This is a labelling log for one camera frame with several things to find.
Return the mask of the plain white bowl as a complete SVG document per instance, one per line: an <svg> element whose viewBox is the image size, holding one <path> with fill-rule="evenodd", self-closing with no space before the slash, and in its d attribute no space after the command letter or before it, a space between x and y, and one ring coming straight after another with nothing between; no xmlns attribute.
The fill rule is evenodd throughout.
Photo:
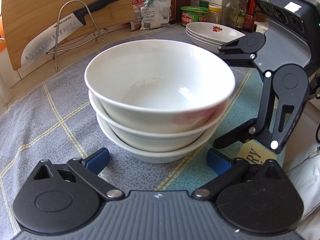
<svg viewBox="0 0 320 240"><path fill-rule="evenodd" d="M153 163L153 164L164 164L169 163L172 161L176 161L178 159L181 159L182 157L186 156L190 152L193 152L197 148L204 145L215 133L217 129L217 123L214 124L211 128L208 128L205 130L205 132L192 144L179 149L175 151L169 151L169 152L150 152L150 151L143 151L139 150L137 148L134 148L132 146L129 146L122 140L118 138L118 136L112 131L109 124L103 120L102 117L100 117L98 114L96 114L97 122L99 124L100 129L110 139L114 144L119 146L120 148L126 150L133 156L134 158L137 158L141 161L147 162L147 163Z"/></svg>

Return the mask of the white floral bowl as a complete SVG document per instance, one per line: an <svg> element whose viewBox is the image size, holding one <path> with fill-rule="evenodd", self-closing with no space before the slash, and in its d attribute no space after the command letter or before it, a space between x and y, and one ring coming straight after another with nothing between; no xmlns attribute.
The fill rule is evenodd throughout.
<svg viewBox="0 0 320 240"><path fill-rule="evenodd" d="M109 124L112 131L114 131L120 140L139 150L158 153L179 150L192 144L205 132L205 130L218 123L228 105L228 100L219 104L208 121L199 128L187 132L163 134L142 132L127 128L115 122L109 117L98 98L92 92L89 92L88 96L96 114Z"/></svg>

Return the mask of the pink floral bowl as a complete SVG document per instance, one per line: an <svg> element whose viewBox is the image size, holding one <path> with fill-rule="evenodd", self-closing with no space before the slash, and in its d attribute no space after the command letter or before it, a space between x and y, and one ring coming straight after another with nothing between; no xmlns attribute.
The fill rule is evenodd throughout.
<svg viewBox="0 0 320 240"><path fill-rule="evenodd" d="M203 125L235 88L231 68L218 56L171 40L108 48L88 64L84 79L113 121L152 133Z"/></svg>

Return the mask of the white stained plate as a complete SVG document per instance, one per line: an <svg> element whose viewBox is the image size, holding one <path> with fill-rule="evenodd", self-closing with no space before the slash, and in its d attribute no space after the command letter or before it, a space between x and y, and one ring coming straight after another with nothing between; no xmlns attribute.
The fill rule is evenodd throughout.
<svg viewBox="0 0 320 240"><path fill-rule="evenodd" d="M210 51L210 52L212 52L212 53L214 53L216 55L219 53L219 50L218 50L219 45L215 45L215 44L211 44L211 43L208 43L208 42L204 42L204 41L201 41L201 40L196 39L196 38L191 37L191 36L189 38L191 39L191 41L195 45L197 45L197 46L199 46L199 47L201 47L201 48L203 48L205 50L208 50L208 51Z"/></svg>

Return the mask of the red label condiment bottle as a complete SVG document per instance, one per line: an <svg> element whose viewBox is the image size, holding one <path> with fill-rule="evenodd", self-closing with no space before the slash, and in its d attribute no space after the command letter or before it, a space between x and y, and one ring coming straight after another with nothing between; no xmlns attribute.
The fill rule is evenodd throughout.
<svg viewBox="0 0 320 240"><path fill-rule="evenodd" d="M253 32L257 28L255 22L265 22L266 17L258 8L255 0L236 0L239 6L239 14L236 29Z"/></svg>

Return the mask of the white plastic seasoning box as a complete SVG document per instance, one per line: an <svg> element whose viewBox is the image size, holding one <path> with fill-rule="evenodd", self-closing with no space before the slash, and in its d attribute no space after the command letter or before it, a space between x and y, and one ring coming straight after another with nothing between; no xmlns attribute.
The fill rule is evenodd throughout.
<svg viewBox="0 0 320 240"><path fill-rule="evenodd" d="M269 23L268 22L254 22L255 24L255 32L256 33L262 33L264 34L269 29Z"/></svg>

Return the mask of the clear glass oil bottle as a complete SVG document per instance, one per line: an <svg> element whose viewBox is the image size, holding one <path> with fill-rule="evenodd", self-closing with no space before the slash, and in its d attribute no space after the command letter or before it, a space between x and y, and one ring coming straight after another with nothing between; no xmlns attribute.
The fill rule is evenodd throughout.
<svg viewBox="0 0 320 240"><path fill-rule="evenodd" d="M221 10L220 24L235 29L239 13L236 0L227 0Z"/></svg>

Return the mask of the yellow lid spice jar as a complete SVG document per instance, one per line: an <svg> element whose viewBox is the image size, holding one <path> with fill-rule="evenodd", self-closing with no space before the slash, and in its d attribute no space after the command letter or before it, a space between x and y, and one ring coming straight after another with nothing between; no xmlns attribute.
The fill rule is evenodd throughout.
<svg viewBox="0 0 320 240"><path fill-rule="evenodd" d="M208 22L219 24L220 18L221 18L221 7L209 5L209 7L208 7Z"/></svg>

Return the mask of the grey blue dish towel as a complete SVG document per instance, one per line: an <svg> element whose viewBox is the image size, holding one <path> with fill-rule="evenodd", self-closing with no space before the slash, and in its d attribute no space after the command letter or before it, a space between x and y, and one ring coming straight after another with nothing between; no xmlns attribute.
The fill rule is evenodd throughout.
<svg viewBox="0 0 320 240"><path fill-rule="evenodd" d="M89 103L84 72L104 47L91 44L59 57L60 72L19 98L1 115L1 239L19 233L12 205L36 164L49 159L64 164L85 158L102 147L111 160L100 176L123 191L194 191L215 177L206 164L213 141L168 164L131 157L100 129Z"/></svg>

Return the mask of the green lid sauce tub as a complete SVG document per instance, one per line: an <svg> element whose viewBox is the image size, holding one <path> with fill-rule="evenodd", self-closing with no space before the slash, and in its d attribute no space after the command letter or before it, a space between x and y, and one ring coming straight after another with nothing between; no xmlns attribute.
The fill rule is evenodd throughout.
<svg viewBox="0 0 320 240"><path fill-rule="evenodd" d="M206 7L193 7L185 6L181 9L181 25L186 26L192 22L207 22L208 20L208 8Z"/></svg>

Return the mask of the dark soy sauce bottle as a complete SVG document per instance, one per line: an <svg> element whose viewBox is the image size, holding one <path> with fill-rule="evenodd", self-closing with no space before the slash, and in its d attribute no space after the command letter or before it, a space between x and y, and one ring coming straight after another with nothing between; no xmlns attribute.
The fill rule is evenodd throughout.
<svg viewBox="0 0 320 240"><path fill-rule="evenodd" d="M173 24L175 22L175 7L176 7L176 0L171 0L170 17L169 17L170 24Z"/></svg>

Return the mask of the white printed food bag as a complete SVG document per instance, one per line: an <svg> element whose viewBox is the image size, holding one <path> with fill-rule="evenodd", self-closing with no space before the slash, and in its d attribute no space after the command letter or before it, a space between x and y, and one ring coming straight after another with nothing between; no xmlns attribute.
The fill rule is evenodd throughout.
<svg viewBox="0 0 320 240"><path fill-rule="evenodd" d="M169 25L171 0L146 0L141 7L141 30L157 29Z"/></svg>

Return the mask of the red white paper bag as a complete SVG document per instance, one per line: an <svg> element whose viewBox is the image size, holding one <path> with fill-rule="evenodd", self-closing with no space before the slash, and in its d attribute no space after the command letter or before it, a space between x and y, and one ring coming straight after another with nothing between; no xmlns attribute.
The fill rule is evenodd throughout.
<svg viewBox="0 0 320 240"><path fill-rule="evenodd" d="M144 7L146 0L132 0L132 7L135 13L135 19L130 22L131 31L137 30L141 27L142 13L141 8Z"/></svg>

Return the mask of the bamboo cutting board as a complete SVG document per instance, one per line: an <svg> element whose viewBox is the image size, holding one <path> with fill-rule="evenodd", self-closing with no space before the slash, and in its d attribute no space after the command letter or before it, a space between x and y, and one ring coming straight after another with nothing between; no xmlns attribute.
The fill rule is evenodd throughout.
<svg viewBox="0 0 320 240"><path fill-rule="evenodd" d="M21 67L25 46L57 22L58 14L71 12L96 0L2 0L2 23L5 42L13 70ZM119 0L85 17L86 25L67 38L68 41L89 34L95 28L129 23L135 18L131 0Z"/></svg>

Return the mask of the black handled kitchen knife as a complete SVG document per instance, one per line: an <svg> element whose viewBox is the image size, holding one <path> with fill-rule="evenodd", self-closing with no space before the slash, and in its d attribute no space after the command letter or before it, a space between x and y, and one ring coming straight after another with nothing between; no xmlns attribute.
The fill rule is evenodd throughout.
<svg viewBox="0 0 320 240"><path fill-rule="evenodd" d="M24 48L21 56L21 68L27 69L39 57L53 49L59 42L71 36L78 29L86 25L85 16L103 9L107 5L119 0L96 0L84 5L65 16L33 38Z"/></svg>

